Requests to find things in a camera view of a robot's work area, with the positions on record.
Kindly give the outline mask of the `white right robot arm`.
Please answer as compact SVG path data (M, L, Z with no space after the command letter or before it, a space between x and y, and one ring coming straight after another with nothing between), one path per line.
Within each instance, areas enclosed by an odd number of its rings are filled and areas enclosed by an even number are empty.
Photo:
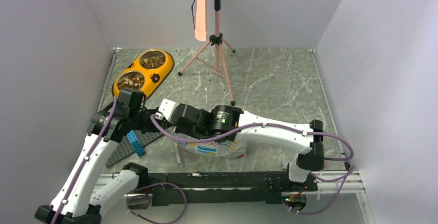
M249 142L262 142L293 150L285 184L299 190L312 171L324 167L324 146L319 121L294 124L254 115L235 106L218 105L211 111L187 104L164 101L164 119L174 127L177 144L189 152L210 157L235 159L246 154Z

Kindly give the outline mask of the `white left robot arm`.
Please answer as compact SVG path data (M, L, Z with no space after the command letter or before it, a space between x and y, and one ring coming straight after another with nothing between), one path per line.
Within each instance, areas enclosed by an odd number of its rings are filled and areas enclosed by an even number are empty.
M106 162L131 130L156 132L151 115L156 109L142 107L145 95L123 89L113 102L93 115L82 151L65 184L48 205L38 207L35 218L42 223L100 223L103 215L124 194L142 193L151 182L148 169L126 164L119 175L100 191L93 189Z

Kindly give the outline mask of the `pet food bag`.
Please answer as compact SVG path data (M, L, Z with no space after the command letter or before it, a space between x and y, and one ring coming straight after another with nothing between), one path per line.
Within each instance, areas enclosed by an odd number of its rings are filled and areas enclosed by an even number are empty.
M200 154L208 157L236 159L244 156L247 150L247 141L226 141L218 143L216 141L194 143L182 142L177 140L177 145L185 151Z

